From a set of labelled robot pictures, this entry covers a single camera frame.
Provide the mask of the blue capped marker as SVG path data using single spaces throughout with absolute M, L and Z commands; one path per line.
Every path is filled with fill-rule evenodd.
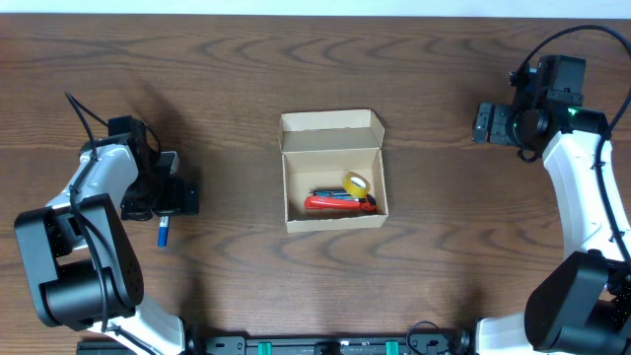
M 170 217 L 162 216 L 159 223 L 158 247 L 165 248 L 168 244 Z

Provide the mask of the red utility knife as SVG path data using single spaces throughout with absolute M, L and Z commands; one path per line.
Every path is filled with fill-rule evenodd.
M 337 198 L 324 195 L 313 195 L 306 198 L 304 205 L 306 209 L 353 210 L 368 213 L 377 211 L 376 202 L 369 196 L 366 196 L 365 198 Z

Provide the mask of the yellow tape roll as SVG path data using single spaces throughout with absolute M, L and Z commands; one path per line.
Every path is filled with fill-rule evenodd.
M 365 198 L 370 192 L 371 185 L 362 176 L 349 172 L 343 178 L 342 187 L 353 197 Z

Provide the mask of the cardboard box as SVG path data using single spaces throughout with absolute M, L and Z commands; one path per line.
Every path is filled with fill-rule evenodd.
M 368 108 L 292 112 L 280 116 L 284 222 L 289 233 L 381 227 L 388 217 L 382 154 L 385 128 Z M 343 188 L 355 173 L 371 185 L 377 211 L 306 209 L 315 189 Z

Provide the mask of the red black stapler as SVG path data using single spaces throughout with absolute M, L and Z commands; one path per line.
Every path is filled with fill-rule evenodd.
M 353 196 L 348 193 L 344 188 L 332 188 L 332 189 L 315 189 L 311 191 L 313 196 L 320 196 L 325 198 L 336 198 L 336 199 L 348 199 L 353 198 Z

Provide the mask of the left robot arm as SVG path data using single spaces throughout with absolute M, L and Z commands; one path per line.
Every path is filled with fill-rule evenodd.
M 199 211 L 197 186 L 176 173 L 175 151 L 152 149 L 151 130 L 130 115 L 112 118 L 108 136 L 87 142 L 80 166 L 44 207 L 21 213 L 14 228 L 35 313 L 45 325 L 105 334 L 136 354 L 195 354 L 183 320 L 144 292 L 126 221 Z

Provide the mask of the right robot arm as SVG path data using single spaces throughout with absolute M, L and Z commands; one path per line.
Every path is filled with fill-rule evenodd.
M 607 121 L 584 108 L 583 59 L 546 55 L 511 75 L 509 105 L 483 103 L 472 139 L 542 161 L 556 194 L 564 260 L 520 314 L 480 320 L 477 354 L 627 354 L 630 224 L 612 173 Z

